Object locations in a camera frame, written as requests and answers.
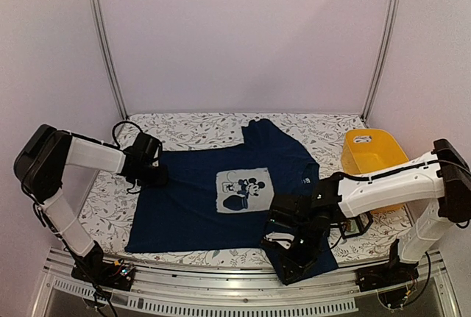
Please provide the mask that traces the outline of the navy blue printed t-shirt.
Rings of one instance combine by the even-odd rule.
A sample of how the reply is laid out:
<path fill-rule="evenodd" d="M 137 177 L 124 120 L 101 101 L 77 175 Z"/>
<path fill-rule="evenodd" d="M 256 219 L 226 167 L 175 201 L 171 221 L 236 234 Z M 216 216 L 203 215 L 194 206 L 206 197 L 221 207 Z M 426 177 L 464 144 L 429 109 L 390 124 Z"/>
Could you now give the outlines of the navy blue printed t-shirt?
<path fill-rule="evenodd" d="M 141 191 L 125 251 L 130 254 L 259 248 L 277 194 L 311 194 L 319 164 L 270 120 L 250 121 L 242 143 L 220 149 L 164 152 L 169 181 Z M 323 242 L 324 273 L 337 262 Z"/>

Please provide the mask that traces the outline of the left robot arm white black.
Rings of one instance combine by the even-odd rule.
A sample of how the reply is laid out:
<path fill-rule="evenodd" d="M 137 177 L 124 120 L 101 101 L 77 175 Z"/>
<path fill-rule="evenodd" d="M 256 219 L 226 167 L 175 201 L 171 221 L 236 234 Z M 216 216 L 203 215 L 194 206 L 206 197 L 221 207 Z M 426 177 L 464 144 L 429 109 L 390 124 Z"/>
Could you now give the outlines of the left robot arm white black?
<path fill-rule="evenodd" d="M 39 211 L 40 218 L 71 253 L 82 260 L 82 273 L 94 283 L 110 275 L 102 262 L 102 249 L 78 219 L 78 205 L 68 190 L 104 171 L 131 185 L 162 185 L 167 170 L 159 163 L 163 145 L 156 137 L 138 132 L 126 148 L 118 144 L 41 124 L 17 155 L 13 172 L 21 191 Z"/>

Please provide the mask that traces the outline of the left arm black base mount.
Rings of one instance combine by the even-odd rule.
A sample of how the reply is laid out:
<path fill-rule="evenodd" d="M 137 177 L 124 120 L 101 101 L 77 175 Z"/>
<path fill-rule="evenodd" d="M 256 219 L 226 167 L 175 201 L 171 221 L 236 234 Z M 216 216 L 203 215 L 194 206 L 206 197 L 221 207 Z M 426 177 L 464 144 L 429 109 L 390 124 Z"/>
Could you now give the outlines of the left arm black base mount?
<path fill-rule="evenodd" d="M 101 255 L 77 256 L 71 277 L 120 291 L 130 291 L 135 279 L 135 266 L 123 260 L 110 263 Z"/>

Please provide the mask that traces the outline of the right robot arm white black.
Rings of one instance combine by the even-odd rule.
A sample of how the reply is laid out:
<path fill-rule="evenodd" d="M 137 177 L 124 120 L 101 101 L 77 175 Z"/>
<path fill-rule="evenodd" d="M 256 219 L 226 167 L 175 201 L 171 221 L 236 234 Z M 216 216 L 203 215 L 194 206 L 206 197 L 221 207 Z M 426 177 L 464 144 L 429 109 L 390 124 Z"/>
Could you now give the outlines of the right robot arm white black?
<path fill-rule="evenodd" d="M 427 199 L 429 204 L 413 227 L 391 245 L 388 262 L 356 271 L 361 291 L 417 279 L 424 253 L 450 227 L 470 222 L 470 167 L 448 140 L 438 139 L 433 145 L 431 152 L 383 171 L 360 176 L 334 173 L 307 196 L 275 195 L 266 227 L 284 227 L 293 237 L 287 246 L 272 239 L 263 239 L 262 246 L 275 251 L 280 281 L 299 282 L 319 267 L 332 224 L 380 207 Z"/>

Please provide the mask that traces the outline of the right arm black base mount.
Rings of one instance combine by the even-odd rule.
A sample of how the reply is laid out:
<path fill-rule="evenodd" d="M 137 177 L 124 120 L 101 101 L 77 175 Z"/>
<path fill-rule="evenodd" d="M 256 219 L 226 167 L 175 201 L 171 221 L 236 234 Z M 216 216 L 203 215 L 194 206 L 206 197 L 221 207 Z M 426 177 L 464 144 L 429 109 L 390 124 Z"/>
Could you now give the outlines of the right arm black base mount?
<path fill-rule="evenodd" d="M 359 268 L 355 271 L 355 283 L 361 292 L 387 288 L 413 281 L 419 277 L 415 263 L 404 263 L 399 256 L 399 239 L 389 250 L 389 260 L 375 266 Z"/>

